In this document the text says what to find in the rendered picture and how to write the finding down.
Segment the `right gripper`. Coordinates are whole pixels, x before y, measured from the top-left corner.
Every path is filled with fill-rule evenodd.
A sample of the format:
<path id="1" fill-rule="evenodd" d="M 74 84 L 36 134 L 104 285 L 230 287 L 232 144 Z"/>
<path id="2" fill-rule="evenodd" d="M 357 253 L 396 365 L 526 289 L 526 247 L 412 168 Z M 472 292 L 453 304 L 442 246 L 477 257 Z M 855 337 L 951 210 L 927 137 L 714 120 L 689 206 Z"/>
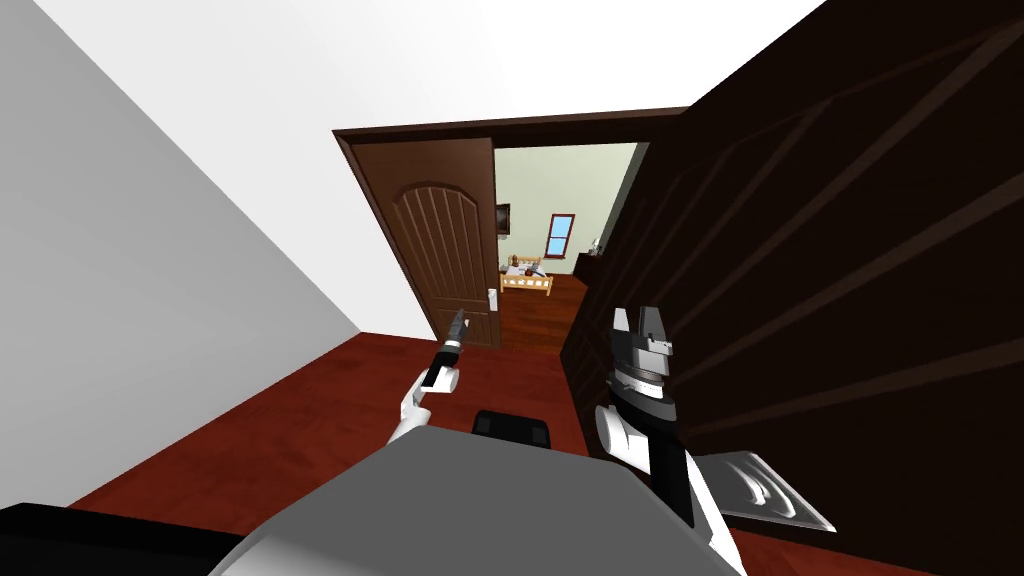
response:
<path id="1" fill-rule="evenodd" d="M 669 375 L 668 361 L 673 355 L 672 342 L 666 341 L 662 315 L 657 307 L 640 308 L 638 334 L 631 333 L 627 311 L 615 308 L 611 331 L 613 362 L 626 368 Z"/>

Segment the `dark wooden dresser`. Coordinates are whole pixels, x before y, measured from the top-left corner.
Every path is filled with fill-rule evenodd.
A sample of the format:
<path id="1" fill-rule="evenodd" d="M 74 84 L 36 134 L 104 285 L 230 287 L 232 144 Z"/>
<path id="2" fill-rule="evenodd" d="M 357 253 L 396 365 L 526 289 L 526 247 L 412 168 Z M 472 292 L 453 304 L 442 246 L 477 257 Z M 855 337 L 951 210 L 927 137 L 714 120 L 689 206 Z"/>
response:
<path id="1" fill-rule="evenodd" d="M 572 276 L 584 286 L 590 287 L 596 280 L 601 269 L 602 246 L 595 239 L 588 251 L 580 253 L 575 259 Z"/>

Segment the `wooden bed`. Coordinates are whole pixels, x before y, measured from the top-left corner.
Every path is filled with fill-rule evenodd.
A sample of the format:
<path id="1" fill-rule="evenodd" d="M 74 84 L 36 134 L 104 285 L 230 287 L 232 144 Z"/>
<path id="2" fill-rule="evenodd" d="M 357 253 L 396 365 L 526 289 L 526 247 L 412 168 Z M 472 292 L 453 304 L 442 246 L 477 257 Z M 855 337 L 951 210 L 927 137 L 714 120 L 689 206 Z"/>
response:
<path id="1" fill-rule="evenodd" d="M 511 288 L 536 290 L 545 295 L 551 293 L 553 278 L 542 268 L 543 258 L 527 258 L 512 254 L 508 265 L 500 272 L 499 292 Z"/>

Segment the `brown arched panel door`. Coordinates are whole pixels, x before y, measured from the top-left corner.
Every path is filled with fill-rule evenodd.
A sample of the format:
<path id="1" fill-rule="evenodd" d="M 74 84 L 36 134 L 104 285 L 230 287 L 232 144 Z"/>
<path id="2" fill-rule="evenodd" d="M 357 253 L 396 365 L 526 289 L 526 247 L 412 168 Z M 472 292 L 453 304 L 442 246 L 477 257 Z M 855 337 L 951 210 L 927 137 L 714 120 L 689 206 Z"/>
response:
<path id="1" fill-rule="evenodd" d="M 465 343 L 498 349 L 494 146 L 489 138 L 354 143 L 354 160 L 438 337 L 459 310 Z"/>

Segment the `red framed window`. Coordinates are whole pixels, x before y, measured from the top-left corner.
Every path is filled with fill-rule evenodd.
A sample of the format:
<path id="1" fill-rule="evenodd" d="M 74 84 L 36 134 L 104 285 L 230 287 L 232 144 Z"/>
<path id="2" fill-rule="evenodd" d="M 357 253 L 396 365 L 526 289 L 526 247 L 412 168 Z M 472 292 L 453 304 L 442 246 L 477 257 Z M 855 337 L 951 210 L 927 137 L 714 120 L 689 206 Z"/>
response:
<path id="1" fill-rule="evenodd" d="M 556 213 L 551 216 L 545 242 L 545 259 L 564 259 L 574 223 L 574 214 Z"/>

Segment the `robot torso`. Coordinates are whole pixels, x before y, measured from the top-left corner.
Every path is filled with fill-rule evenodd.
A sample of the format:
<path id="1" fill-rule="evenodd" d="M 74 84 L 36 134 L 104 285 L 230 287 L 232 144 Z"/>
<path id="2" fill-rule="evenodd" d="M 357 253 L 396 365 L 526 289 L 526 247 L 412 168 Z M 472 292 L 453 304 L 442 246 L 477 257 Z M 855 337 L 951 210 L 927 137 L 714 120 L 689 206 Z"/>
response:
<path id="1" fill-rule="evenodd" d="M 272 516 L 210 576 L 741 576 L 627 468 L 421 426 Z"/>

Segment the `dark brown door leaf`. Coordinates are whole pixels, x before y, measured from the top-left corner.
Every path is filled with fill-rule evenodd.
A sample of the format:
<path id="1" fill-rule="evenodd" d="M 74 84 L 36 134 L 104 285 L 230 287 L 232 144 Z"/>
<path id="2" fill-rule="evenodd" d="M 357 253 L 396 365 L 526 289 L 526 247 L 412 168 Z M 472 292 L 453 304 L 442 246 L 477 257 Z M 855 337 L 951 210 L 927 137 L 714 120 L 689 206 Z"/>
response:
<path id="1" fill-rule="evenodd" d="M 1024 576 L 1024 0 L 826 0 L 650 142 L 561 352 L 597 458 L 642 305 L 688 448 L 831 524 L 738 528 Z"/>

